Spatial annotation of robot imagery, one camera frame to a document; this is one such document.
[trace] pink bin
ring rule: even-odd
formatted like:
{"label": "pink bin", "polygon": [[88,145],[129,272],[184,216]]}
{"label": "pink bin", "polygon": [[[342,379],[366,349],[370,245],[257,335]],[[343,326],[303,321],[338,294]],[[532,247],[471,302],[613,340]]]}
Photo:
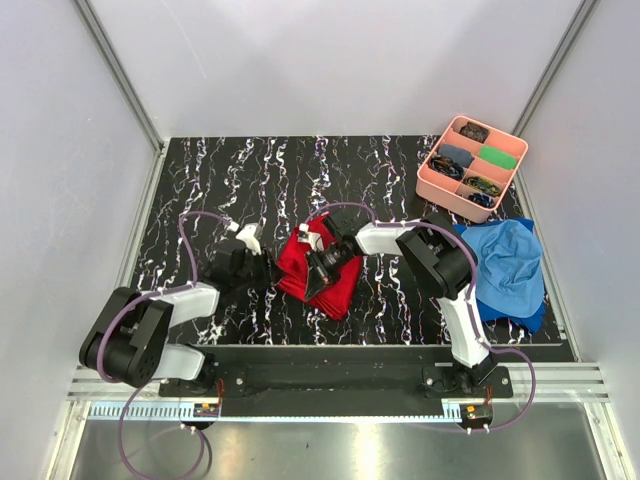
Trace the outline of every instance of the pink bin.
{"label": "pink bin", "polygon": [[[489,130],[489,136],[484,143],[479,143],[460,135],[460,129],[468,122],[475,123]],[[464,148],[473,155],[473,162],[468,169],[464,169],[462,181],[454,180],[429,168],[429,160],[438,152],[440,145],[443,144]],[[478,158],[478,152],[480,152],[483,145],[494,147],[515,157],[518,161],[516,167],[513,170],[506,170]],[[521,138],[509,135],[477,120],[458,116],[449,124],[444,135],[438,140],[438,143],[433,147],[433,150],[425,162],[420,166],[416,193],[430,202],[436,203],[458,215],[468,218],[472,222],[483,223],[489,218],[489,215],[500,206],[509,185],[513,181],[513,177],[515,177],[518,168],[520,168],[522,159],[527,153],[528,148],[527,142]],[[471,176],[485,178],[500,188],[501,193],[493,199],[494,206],[492,208],[484,208],[467,200],[469,195],[477,193],[476,190],[463,183],[467,177]]]}

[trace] gray floor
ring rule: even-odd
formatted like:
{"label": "gray floor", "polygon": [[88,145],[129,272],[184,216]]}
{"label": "gray floor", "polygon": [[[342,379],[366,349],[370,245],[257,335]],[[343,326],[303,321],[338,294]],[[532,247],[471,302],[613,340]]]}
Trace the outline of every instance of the gray floor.
{"label": "gray floor", "polygon": [[[513,417],[497,405],[495,424]],[[165,422],[128,422],[132,451]],[[534,405],[524,419],[490,435],[442,434],[415,425],[219,423],[206,431],[213,461],[193,478],[240,480],[315,479],[604,479],[586,417],[575,405]],[[196,458],[195,438],[162,437],[132,463],[157,479],[179,477]],[[132,478],[118,458],[116,422],[89,421],[74,480]]]}

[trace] white panel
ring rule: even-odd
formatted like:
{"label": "white panel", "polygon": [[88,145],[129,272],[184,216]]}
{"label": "white panel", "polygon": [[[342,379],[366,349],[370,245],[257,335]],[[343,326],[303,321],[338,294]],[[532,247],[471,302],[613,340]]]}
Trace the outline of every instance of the white panel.
{"label": "white panel", "polygon": [[0,0],[0,465],[43,478],[152,152],[72,2]]}
{"label": "white panel", "polygon": [[601,2],[525,132],[522,166],[578,337],[640,470],[640,3]]}
{"label": "white panel", "polygon": [[511,129],[579,0],[93,0],[161,135]]}

